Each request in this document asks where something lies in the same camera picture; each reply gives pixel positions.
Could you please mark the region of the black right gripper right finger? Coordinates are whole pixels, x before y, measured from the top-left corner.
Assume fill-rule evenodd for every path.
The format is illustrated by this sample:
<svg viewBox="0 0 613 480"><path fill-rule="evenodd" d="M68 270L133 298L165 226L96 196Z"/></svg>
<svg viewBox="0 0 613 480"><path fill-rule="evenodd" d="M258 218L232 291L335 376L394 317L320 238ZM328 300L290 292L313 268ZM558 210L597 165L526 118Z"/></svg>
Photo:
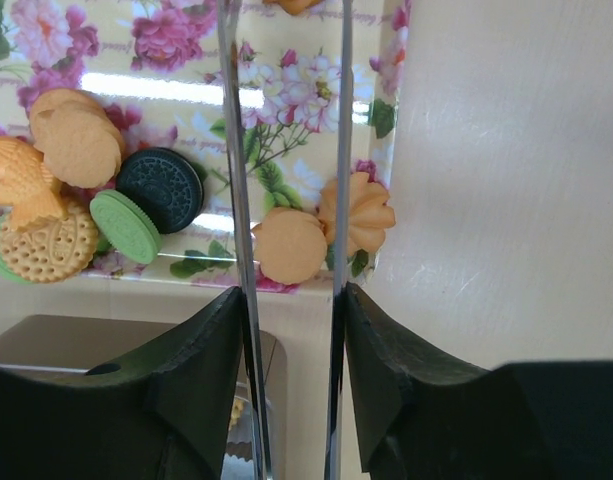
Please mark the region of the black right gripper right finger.
<svg viewBox="0 0 613 480"><path fill-rule="evenodd" d="M487 370L358 285L344 326L361 468L373 479L613 479L613 360Z"/></svg>

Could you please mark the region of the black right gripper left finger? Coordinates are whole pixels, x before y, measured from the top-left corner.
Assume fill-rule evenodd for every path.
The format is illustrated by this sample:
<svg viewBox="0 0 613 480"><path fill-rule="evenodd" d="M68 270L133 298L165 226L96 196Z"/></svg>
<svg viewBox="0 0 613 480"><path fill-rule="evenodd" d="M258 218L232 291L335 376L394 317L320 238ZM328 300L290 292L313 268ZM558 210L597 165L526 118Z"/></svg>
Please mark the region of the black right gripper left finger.
<svg viewBox="0 0 613 480"><path fill-rule="evenodd" d="M230 288L83 375L0 368L0 479L217 479L242 351Z"/></svg>

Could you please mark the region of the plain round orange cookie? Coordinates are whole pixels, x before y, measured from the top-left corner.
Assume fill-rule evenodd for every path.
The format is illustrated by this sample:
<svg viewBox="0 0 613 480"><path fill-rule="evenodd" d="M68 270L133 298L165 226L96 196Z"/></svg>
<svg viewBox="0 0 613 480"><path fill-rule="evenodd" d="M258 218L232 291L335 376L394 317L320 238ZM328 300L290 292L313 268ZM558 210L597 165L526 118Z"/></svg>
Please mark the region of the plain round orange cookie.
<svg viewBox="0 0 613 480"><path fill-rule="evenodd" d="M277 207L252 229L254 258L262 274L289 285L310 280L320 270L327 254L327 241L315 216Z"/></svg>

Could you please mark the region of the metal tongs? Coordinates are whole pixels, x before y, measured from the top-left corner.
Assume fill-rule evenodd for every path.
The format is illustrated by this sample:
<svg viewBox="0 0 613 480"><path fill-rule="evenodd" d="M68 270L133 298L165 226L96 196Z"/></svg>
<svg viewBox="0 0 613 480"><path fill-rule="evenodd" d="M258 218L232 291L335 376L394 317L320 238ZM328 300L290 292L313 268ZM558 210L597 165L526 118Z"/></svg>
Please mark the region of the metal tongs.
<svg viewBox="0 0 613 480"><path fill-rule="evenodd" d="M217 33L220 67L223 79L223 110L225 118L227 158L230 175L231 204L233 209L234 240L236 247L239 285L246 302L243 321L243 346L252 410L253 463L256 479L272 479L272 447L260 349L259 312L253 266L253 247L250 231L246 154L244 152L239 79L237 26L242 3L217 3ZM346 321L347 239L350 194L350 155L352 147L352 113L354 102L353 58L353 3L343 3L340 118L337 149L337 204L336 234L334 241L334 288L330 340L329 382L327 401L327 436L324 474L325 479L341 477L342 397L344 370L344 343Z"/></svg>

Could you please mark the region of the small ridged orange cookie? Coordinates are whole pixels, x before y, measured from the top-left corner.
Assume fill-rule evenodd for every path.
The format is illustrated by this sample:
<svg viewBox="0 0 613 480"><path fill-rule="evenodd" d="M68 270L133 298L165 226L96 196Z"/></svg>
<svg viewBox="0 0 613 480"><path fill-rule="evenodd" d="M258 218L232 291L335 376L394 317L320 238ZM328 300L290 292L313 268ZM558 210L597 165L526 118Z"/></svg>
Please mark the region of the small ridged orange cookie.
<svg viewBox="0 0 613 480"><path fill-rule="evenodd" d="M323 0L263 0L264 5L279 5L286 13L296 16L321 4Z"/></svg>

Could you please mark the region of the orange flower cookie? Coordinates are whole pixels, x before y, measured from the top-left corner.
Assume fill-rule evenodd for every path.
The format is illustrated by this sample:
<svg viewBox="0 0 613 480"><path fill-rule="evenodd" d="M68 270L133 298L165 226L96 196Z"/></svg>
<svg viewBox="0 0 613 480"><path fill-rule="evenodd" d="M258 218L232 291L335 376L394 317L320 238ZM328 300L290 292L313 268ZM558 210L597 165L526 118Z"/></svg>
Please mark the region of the orange flower cookie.
<svg viewBox="0 0 613 480"><path fill-rule="evenodd" d="M386 230L396 224L394 209L387 205L388 190L371 182L367 172L355 172L349 179L349 217L347 255L359 250L376 253L386 239ZM321 190L317 218L326 241L332 245L336 235L337 180L329 181Z"/></svg>

